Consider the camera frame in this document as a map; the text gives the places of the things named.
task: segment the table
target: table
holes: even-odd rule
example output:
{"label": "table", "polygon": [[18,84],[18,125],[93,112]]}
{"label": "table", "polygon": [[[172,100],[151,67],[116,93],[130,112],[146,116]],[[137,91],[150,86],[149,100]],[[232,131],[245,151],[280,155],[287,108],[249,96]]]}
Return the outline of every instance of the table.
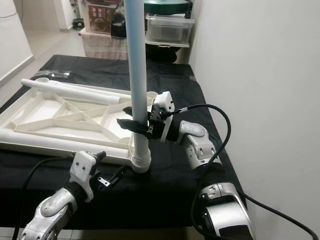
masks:
{"label": "table", "polygon": [[[130,90],[126,60],[54,55],[40,70],[54,72],[52,80]],[[0,108],[3,112],[29,88],[23,86]],[[187,64],[147,62],[147,90],[170,91],[177,109],[205,103],[201,87]],[[209,110],[197,108],[175,118],[203,125],[217,147],[221,140]],[[132,229],[190,226],[190,207],[196,188],[186,154],[173,142],[150,140],[151,168],[145,174],[128,170],[108,195],[86,203],[70,219],[66,229]],[[33,176],[27,199],[20,199],[20,189],[31,168],[48,156],[0,151],[0,226],[13,227],[15,209],[25,202],[22,224],[29,222],[36,206],[69,180],[69,163],[57,162],[41,167]],[[230,179],[240,187],[225,151],[220,159]],[[118,166],[101,166],[111,175]]]}

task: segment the floor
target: floor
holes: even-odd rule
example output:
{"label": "floor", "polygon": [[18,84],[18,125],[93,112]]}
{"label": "floor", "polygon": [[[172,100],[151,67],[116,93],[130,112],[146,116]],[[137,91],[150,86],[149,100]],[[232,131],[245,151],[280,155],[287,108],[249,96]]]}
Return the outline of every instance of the floor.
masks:
{"label": "floor", "polygon": [[[78,31],[56,33],[33,31],[26,32],[35,60],[24,70],[0,88],[0,106],[2,106],[20,87],[22,78],[32,77],[52,55],[70,55],[85,57],[81,37]],[[0,240],[11,240],[14,229],[0,227]],[[62,230],[59,240],[203,240],[203,236],[193,227],[166,229],[121,229],[121,230]]]}

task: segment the white wall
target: white wall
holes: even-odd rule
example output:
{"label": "white wall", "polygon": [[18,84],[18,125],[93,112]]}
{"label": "white wall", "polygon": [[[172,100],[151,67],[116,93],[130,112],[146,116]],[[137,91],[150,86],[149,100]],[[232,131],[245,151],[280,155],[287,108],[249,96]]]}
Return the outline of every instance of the white wall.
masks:
{"label": "white wall", "polygon": [[[21,0],[14,0],[14,3],[21,18]],[[60,28],[54,1],[23,0],[22,25],[25,30],[58,32]]]}
{"label": "white wall", "polygon": [[70,29],[72,27],[73,19],[76,18],[76,14],[70,4],[70,0],[54,0],[53,2],[59,28],[62,30]]}
{"label": "white wall", "polygon": [[[243,189],[320,235],[320,1],[195,0],[190,65]],[[213,114],[224,136],[225,123]],[[252,204],[258,240],[307,240]]]}
{"label": "white wall", "polygon": [[[0,0],[0,16],[16,12],[13,0]],[[18,15],[0,18],[0,81],[33,55]]]}

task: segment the clear plastic container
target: clear plastic container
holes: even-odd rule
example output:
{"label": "clear plastic container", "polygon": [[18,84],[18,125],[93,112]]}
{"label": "clear plastic container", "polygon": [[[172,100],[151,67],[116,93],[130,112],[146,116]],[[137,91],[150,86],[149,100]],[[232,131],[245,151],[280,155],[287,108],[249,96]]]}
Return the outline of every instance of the clear plastic container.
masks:
{"label": "clear plastic container", "polygon": [[185,19],[176,15],[147,16],[145,43],[172,47],[189,47],[189,37],[194,19]]}

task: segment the vertical white pipe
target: vertical white pipe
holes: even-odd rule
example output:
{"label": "vertical white pipe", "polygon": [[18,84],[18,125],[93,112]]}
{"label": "vertical white pipe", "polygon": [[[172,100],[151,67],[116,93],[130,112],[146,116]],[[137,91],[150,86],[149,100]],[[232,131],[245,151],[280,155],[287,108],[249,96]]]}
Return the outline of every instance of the vertical white pipe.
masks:
{"label": "vertical white pipe", "polygon": [[[133,120],[147,124],[147,69],[144,0],[124,0]],[[148,139],[134,133],[133,170],[144,173],[151,156]]]}

